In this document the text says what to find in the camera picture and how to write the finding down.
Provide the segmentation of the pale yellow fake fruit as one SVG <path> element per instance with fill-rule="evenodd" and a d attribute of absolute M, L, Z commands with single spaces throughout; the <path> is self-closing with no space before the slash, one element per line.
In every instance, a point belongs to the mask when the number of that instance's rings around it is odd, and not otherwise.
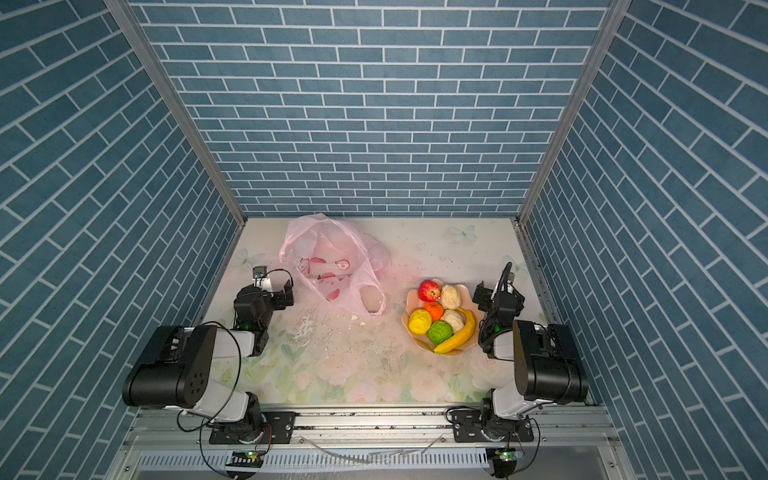
<path fill-rule="evenodd" d="M 461 311 L 451 309 L 444 311 L 441 320 L 446 322 L 451 327 L 454 334 L 460 332 L 465 327 L 467 322 L 466 316 Z"/>

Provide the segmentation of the yellow fake banana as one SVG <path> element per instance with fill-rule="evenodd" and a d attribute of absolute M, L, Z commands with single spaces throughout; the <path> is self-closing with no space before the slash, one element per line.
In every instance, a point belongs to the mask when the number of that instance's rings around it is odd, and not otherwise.
<path fill-rule="evenodd" d="M 433 352 L 435 354 L 446 355 L 449 352 L 452 352 L 452 351 L 458 349 L 459 347 L 462 347 L 474 335 L 476 327 L 477 327 L 477 321 L 476 321 L 474 313 L 471 310 L 466 310 L 466 309 L 463 309 L 463 308 L 459 308 L 458 312 L 465 315 L 465 317 L 466 317 L 466 324 L 463 326 L 463 328 L 458 333 L 454 334 L 448 340 L 446 340 L 446 341 L 440 343 L 439 345 L 437 345 L 433 349 Z"/>

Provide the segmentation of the beige fake potato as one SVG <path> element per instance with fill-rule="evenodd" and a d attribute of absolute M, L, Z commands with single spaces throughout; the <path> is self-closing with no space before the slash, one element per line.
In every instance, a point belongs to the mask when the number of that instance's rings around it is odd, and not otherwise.
<path fill-rule="evenodd" d="M 462 306 L 462 296 L 456 286 L 443 285 L 441 287 L 439 302 L 446 310 L 457 310 Z"/>

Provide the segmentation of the orange fake tangerine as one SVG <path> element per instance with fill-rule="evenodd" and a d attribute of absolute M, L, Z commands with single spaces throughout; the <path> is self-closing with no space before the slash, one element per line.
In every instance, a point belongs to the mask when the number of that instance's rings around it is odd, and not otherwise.
<path fill-rule="evenodd" d="M 439 302 L 426 302 L 423 309 L 429 313 L 433 322 L 440 320 L 445 311 Z"/>

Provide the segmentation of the green fake fruit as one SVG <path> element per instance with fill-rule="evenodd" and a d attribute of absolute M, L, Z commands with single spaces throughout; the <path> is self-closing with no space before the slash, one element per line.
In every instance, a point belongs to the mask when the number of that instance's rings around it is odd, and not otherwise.
<path fill-rule="evenodd" d="M 430 342 L 435 346 L 447 341 L 453 335 L 454 332 L 452 326 L 443 320 L 433 322 L 427 332 Z"/>

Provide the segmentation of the red fake apple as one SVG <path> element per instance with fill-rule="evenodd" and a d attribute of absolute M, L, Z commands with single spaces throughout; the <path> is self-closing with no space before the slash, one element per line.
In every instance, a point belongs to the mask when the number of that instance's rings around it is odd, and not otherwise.
<path fill-rule="evenodd" d="M 417 289 L 418 298 L 424 302 L 437 302 L 441 296 L 441 286 L 433 280 L 424 280 Z"/>

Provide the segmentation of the small yellow fake fruit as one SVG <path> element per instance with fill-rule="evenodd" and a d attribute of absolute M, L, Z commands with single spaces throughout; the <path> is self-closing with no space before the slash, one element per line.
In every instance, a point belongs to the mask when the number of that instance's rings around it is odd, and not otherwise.
<path fill-rule="evenodd" d="M 419 308 L 410 314 L 407 328 L 414 335 L 425 335 L 431 328 L 432 323 L 432 315 L 427 310 Z"/>

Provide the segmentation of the peach scalloped bowl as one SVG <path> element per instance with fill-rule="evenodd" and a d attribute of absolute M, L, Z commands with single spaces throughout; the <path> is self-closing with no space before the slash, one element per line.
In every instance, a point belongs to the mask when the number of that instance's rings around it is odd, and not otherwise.
<path fill-rule="evenodd" d="M 481 317 L 465 285 L 425 280 L 408 292 L 401 322 L 421 349 L 457 356 L 478 346 Z"/>

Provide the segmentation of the pink plastic bag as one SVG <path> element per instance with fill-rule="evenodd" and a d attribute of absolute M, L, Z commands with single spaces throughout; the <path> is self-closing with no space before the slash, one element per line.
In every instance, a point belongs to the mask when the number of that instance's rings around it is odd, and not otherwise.
<path fill-rule="evenodd" d="M 323 214 L 291 220 L 279 259 L 293 265 L 298 279 L 332 306 L 370 316 L 386 310 L 381 280 L 391 256 L 352 222 Z"/>

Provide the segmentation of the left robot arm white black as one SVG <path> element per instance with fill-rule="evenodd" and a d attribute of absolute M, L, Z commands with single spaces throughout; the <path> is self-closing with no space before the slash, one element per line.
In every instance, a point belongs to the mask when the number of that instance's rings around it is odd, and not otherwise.
<path fill-rule="evenodd" d="M 266 268 L 256 268 L 253 283 L 238 292 L 232 328 L 214 321 L 194 328 L 158 327 L 123 384 L 124 403 L 200 416 L 203 426 L 212 427 L 213 443 L 263 440 L 270 428 L 257 396 L 212 380 L 210 373 L 215 359 L 231 358 L 241 367 L 243 358 L 261 355 L 273 313 L 294 304 L 293 280 L 277 290 L 269 274 Z"/>

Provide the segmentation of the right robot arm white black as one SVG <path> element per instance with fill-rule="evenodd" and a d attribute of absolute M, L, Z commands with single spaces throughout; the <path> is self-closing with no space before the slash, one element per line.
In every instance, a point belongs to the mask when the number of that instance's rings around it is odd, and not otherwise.
<path fill-rule="evenodd" d="M 532 439 L 528 414 L 546 405 L 583 402 L 588 379 L 569 327 L 520 320 L 524 297 L 514 287 L 479 283 L 473 302 L 485 317 L 478 345 L 491 359 L 510 363 L 513 381 L 483 399 L 479 427 L 491 441 Z"/>

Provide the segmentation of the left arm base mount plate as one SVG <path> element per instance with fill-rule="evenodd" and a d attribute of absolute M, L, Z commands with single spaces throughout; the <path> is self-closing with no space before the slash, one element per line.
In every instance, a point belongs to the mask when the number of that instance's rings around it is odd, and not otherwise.
<path fill-rule="evenodd" d="M 211 445 L 289 444 L 297 414 L 292 411 L 261 413 L 255 419 L 215 423 L 209 437 Z"/>

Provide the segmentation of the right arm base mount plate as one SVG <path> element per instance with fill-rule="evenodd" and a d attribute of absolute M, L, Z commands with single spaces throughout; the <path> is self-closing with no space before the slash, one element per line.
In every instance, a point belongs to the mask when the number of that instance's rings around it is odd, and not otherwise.
<path fill-rule="evenodd" d="M 456 443 L 511 442 L 534 440 L 531 424 L 526 420 L 509 420 L 466 406 L 449 407 L 444 412 Z"/>

